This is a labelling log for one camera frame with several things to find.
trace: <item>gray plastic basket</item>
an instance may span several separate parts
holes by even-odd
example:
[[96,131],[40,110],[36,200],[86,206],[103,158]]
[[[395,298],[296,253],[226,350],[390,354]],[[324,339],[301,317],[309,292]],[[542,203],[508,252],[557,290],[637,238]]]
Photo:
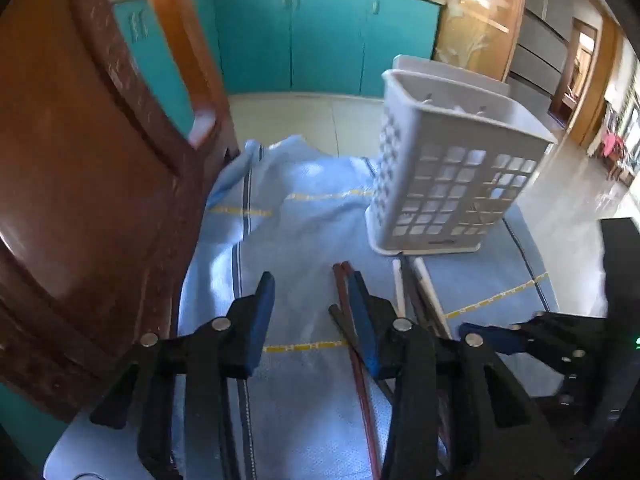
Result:
[[476,251],[555,137],[503,95],[403,70],[382,77],[380,167],[366,211],[372,248]]

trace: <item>wooden chair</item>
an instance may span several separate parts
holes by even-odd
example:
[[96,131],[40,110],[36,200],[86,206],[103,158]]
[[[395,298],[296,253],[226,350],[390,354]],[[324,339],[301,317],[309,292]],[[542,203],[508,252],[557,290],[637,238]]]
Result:
[[238,154],[191,0],[150,0],[196,117],[136,73],[108,0],[0,0],[0,380],[70,420],[175,330],[207,193]]

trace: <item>white floor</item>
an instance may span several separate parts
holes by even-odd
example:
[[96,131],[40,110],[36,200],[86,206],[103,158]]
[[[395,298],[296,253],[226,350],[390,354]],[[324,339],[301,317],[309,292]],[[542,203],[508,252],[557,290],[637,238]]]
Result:
[[[381,100],[340,96],[268,94],[231,99],[241,145],[248,139],[273,144],[297,134],[323,152],[343,156],[376,155],[382,106]],[[553,133],[562,137],[559,128]],[[640,220],[626,187],[607,181],[606,174],[599,161],[588,158],[566,136],[518,198],[558,304],[570,314],[601,315],[606,307],[598,219]]]

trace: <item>yellow stripe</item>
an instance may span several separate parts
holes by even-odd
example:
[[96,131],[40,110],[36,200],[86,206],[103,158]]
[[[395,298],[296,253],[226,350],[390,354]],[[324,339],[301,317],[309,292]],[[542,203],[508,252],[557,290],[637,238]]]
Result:
[[373,191],[365,189],[350,189],[342,193],[327,193],[322,195],[306,195],[303,193],[291,193],[287,195],[285,200],[301,200],[309,202],[311,200],[331,200],[336,198],[347,198],[348,196],[372,196]]
[[547,276],[548,276],[548,272],[544,272],[543,274],[536,276],[535,280],[529,280],[526,283],[510,288],[509,290],[500,292],[499,294],[496,294],[495,296],[487,298],[486,300],[478,301],[477,303],[473,303],[473,304],[464,306],[463,308],[459,308],[458,310],[454,310],[453,312],[449,312],[448,314],[446,314],[445,317],[447,319],[452,319],[454,317],[459,316],[460,314],[464,314],[465,312],[472,312],[482,306],[492,304],[494,301],[500,300],[501,298],[505,298],[507,296],[510,296],[511,294],[515,294],[516,292],[523,291],[524,289],[530,287],[531,285],[534,285],[535,283],[543,280]]
[[229,215],[241,215],[241,216],[271,216],[271,211],[264,211],[263,209],[242,209],[240,207],[227,207],[223,205],[217,205],[209,209],[210,213],[227,213]]
[[274,345],[262,347],[263,352],[303,352],[306,350],[321,350],[323,348],[336,348],[347,346],[346,341],[319,341],[317,343],[302,343],[297,345]]

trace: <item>silver bolt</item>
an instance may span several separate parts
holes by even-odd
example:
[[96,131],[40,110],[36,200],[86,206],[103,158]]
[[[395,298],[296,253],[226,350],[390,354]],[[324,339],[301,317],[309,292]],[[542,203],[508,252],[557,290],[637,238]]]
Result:
[[465,341],[466,344],[468,344],[469,346],[473,346],[474,348],[478,348],[479,346],[482,346],[482,343],[484,343],[481,335],[473,333],[467,334],[465,336]]
[[398,330],[398,332],[409,332],[413,326],[414,324],[405,317],[398,317],[393,322],[393,327]]
[[140,338],[140,344],[146,347],[153,346],[157,342],[158,342],[158,336],[153,332],[147,332],[145,335],[143,335]]
[[211,322],[211,327],[216,332],[224,332],[231,328],[231,321],[228,317],[217,317]]

